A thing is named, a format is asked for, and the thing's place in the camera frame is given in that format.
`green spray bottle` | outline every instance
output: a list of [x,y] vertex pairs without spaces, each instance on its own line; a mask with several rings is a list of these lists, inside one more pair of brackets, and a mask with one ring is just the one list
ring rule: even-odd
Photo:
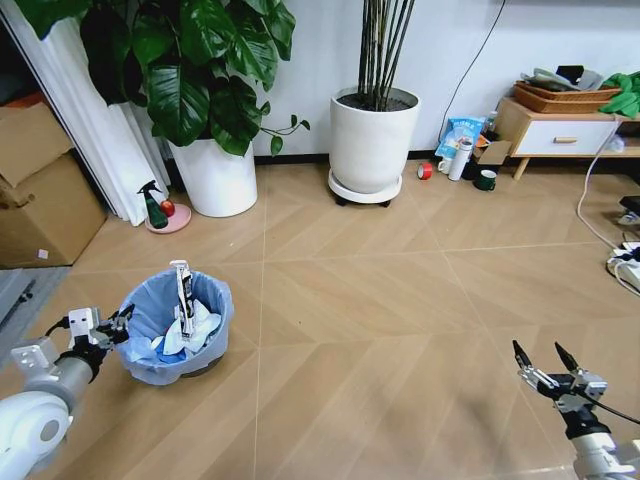
[[167,215],[160,209],[160,205],[155,199],[151,196],[151,190],[162,193],[158,190],[156,186],[156,181],[151,180],[148,183],[145,183],[138,193],[142,193],[144,195],[144,203],[147,205],[147,212],[149,212],[149,223],[153,228],[159,229],[164,228],[169,225],[169,218]]

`wooden cabinet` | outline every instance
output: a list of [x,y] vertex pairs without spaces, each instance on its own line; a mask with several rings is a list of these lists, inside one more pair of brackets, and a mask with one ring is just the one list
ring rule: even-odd
[[[614,133],[618,122],[635,122],[604,113],[545,114],[536,113],[504,98],[498,108],[496,132],[501,140],[511,142],[511,157],[521,158],[514,174],[516,180],[524,173],[531,157],[594,157],[602,144]],[[602,153],[603,157],[640,157],[639,136],[625,138],[622,153]]]

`dark green mug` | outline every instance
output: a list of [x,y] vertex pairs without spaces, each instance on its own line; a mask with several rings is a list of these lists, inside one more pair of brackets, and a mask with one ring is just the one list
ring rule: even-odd
[[476,177],[473,181],[473,185],[478,190],[484,190],[485,192],[490,192],[494,188],[496,188],[496,177],[498,174],[493,170],[482,170],[480,175]]

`drawer handle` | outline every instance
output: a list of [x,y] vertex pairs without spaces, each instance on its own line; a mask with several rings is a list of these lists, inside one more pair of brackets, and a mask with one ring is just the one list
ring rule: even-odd
[[554,137],[553,143],[576,143],[578,139],[576,137]]

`wicker basket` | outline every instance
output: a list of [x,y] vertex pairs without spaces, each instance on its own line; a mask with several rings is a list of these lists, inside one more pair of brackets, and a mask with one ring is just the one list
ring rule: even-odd
[[619,88],[603,87],[600,90],[585,92],[552,92],[544,88],[534,87],[525,82],[516,82],[516,86],[525,89],[539,97],[557,102],[603,102],[620,93]]
[[596,102],[559,102],[548,100],[531,93],[519,85],[514,89],[514,96],[520,105],[538,113],[593,113],[609,103],[608,100]]

